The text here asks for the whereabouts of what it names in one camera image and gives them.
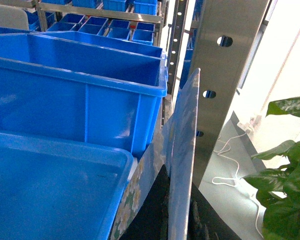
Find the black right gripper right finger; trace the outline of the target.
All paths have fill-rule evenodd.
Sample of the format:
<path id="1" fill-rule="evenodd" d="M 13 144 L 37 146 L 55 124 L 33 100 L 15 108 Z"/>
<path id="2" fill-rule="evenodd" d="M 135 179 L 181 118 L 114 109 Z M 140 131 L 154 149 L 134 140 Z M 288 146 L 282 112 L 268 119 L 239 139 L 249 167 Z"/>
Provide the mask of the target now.
<path id="1" fill-rule="evenodd" d="M 191 186 L 187 239 L 240 239 L 240 237 L 222 220 L 194 184 Z"/>

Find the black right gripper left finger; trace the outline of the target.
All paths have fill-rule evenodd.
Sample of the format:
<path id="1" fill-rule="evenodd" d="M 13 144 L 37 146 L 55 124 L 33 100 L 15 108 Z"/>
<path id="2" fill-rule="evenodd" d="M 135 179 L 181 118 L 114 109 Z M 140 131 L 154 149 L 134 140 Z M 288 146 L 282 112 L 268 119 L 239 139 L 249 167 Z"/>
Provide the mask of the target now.
<path id="1" fill-rule="evenodd" d="M 121 240 L 166 240 L 168 238 L 170 178 L 163 165 L 136 217 Z"/>

